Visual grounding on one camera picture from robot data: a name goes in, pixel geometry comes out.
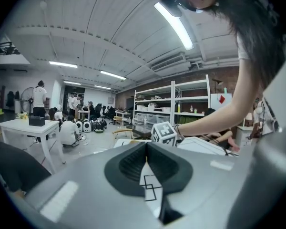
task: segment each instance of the electric fan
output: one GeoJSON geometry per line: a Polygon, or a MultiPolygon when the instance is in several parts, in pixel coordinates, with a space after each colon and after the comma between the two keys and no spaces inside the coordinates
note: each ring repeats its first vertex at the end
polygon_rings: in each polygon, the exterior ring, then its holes
{"type": "Polygon", "coordinates": [[[33,108],[31,107],[31,105],[34,102],[33,91],[34,91],[34,87],[29,87],[23,91],[20,97],[21,110],[23,112],[30,113],[30,115],[33,111],[33,108]]]}

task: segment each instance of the white wall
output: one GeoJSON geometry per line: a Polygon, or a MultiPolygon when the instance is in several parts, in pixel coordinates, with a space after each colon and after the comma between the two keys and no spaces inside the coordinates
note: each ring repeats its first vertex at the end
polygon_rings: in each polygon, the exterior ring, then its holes
{"type": "Polygon", "coordinates": [[[89,101],[92,101],[94,106],[96,106],[97,104],[103,104],[105,106],[114,107],[115,94],[86,88],[84,95],[84,102],[85,104],[87,104],[89,101]],[[108,97],[113,97],[113,104],[108,104],[108,97]]]}
{"type": "Polygon", "coordinates": [[[12,69],[0,71],[0,86],[5,86],[4,109],[9,109],[6,104],[9,91],[14,94],[22,92],[28,87],[36,87],[38,82],[43,80],[47,91],[46,97],[50,98],[50,107],[55,107],[60,101],[61,87],[63,85],[59,75],[54,72],[43,72],[38,70],[28,70],[25,72],[15,72],[12,69]]]}

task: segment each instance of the black shirt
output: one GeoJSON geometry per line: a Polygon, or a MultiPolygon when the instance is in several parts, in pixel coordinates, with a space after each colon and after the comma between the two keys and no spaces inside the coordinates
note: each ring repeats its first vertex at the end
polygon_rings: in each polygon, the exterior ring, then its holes
{"type": "Polygon", "coordinates": [[[51,174],[25,151],[0,143],[0,174],[11,192],[28,192],[51,174]]]}

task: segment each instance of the air vent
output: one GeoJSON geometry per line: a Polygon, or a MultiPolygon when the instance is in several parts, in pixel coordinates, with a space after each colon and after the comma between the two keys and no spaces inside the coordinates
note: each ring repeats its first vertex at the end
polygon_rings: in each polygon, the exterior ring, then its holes
{"type": "Polygon", "coordinates": [[[163,59],[161,61],[158,61],[155,64],[152,64],[151,69],[154,72],[158,72],[158,71],[164,70],[166,68],[172,67],[176,64],[180,64],[183,62],[185,62],[185,56],[184,56],[184,54],[179,53],[177,55],[174,55],[174,56],[168,57],[166,59],[163,59]]]}

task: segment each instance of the metal shelving unit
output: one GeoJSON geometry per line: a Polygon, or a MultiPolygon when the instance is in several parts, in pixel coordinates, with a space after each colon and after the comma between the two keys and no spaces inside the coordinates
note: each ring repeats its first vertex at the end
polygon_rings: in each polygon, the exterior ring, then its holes
{"type": "Polygon", "coordinates": [[[138,121],[135,118],[135,113],[151,113],[151,114],[159,114],[159,115],[166,115],[166,116],[170,115],[170,123],[172,125],[174,125],[174,116],[175,115],[203,117],[204,114],[200,114],[200,113],[188,113],[188,112],[178,113],[178,112],[175,112],[175,104],[197,103],[197,102],[207,102],[208,108],[210,108],[210,106],[211,106],[210,84],[209,84],[209,77],[207,74],[205,75],[205,79],[199,80],[199,81],[179,83],[179,84],[176,84],[175,81],[171,81],[171,84],[168,86],[162,86],[162,87],[148,89],[148,90],[139,91],[139,92],[134,91],[133,120],[138,121]],[[182,97],[183,91],[199,90],[199,89],[207,89],[207,95],[206,96],[182,97]],[[151,95],[164,94],[164,93],[171,93],[171,97],[170,98],[164,98],[164,99],[136,100],[138,98],[138,95],[142,95],[145,98],[145,97],[150,97],[151,95]],[[135,110],[135,106],[138,103],[157,103],[157,102],[158,103],[169,103],[170,102],[170,106],[171,106],[170,112],[135,110]]]}

